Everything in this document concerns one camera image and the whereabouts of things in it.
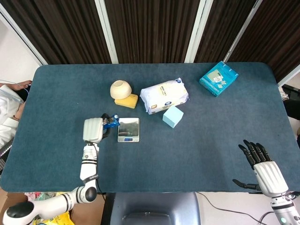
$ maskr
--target light blue cube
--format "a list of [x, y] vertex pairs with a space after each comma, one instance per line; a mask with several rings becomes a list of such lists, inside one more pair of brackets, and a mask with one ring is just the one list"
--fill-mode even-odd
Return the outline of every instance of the light blue cube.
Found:
[[166, 122], [170, 127], [174, 128], [178, 122], [181, 120], [183, 112], [171, 106], [163, 115], [163, 121]]

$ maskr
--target dark curtain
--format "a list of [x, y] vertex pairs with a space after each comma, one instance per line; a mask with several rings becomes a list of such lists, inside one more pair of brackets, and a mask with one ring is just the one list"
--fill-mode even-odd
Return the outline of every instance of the dark curtain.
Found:
[[264, 0], [229, 61], [259, 61], [277, 82], [300, 64], [300, 1]]
[[255, 0], [215, 0], [195, 57], [195, 62], [224, 59]]
[[94, 0], [0, 0], [49, 64], [111, 63]]
[[184, 62], [199, 0], [106, 0], [119, 63]]

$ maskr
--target yellow sponge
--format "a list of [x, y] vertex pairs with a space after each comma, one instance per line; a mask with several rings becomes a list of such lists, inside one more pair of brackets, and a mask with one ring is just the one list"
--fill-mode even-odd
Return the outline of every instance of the yellow sponge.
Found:
[[134, 109], [137, 103], [138, 96], [130, 94], [127, 98], [124, 99], [115, 99], [115, 104], [125, 106], [128, 108]]

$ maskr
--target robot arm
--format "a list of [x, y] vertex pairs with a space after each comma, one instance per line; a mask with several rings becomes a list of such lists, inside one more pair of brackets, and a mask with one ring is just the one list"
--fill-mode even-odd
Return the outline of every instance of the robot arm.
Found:
[[285, 196], [288, 186], [277, 164], [270, 159], [268, 152], [261, 144], [246, 140], [244, 144], [248, 149], [243, 145], [239, 145], [239, 148], [251, 165], [258, 185], [244, 184], [236, 179], [233, 179], [233, 182], [242, 188], [261, 190], [265, 196], [270, 197], [271, 207], [281, 225], [300, 225], [300, 216], [294, 202]]
[[43, 201], [22, 202], [8, 208], [3, 216], [4, 225], [27, 225], [39, 215], [43, 219], [53, 218], [71, 210], [76, 203], [90, 203], [97, 197], [96, 181], [99, 147], [98, 143], [108, 136], [110, 128], [119, 126], [119, 117], [103, 114], [101, 118], [85, 120], [83, 139], [87, 145], [83, 149], [80, 179], [84, 186]]

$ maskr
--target yellow bag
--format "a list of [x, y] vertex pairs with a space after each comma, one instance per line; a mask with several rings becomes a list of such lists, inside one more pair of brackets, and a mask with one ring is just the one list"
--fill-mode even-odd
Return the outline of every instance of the yellow bag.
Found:
[[33, 225], [74, 225], [74, 223], [70, 219], [69, 212], [65, 212], [52, 219], [36, 219]]

